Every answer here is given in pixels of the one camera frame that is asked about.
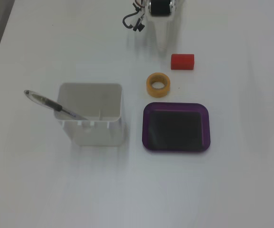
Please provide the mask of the white gripper, black motor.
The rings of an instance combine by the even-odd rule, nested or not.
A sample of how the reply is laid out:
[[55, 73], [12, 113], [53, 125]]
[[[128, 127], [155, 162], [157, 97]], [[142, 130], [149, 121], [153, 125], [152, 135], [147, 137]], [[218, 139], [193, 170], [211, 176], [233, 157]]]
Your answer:
[[148, 0], [147, 20], [155, 32], [156, 44], [159, 49], [170, 48], [174, 37], [175, 0]]

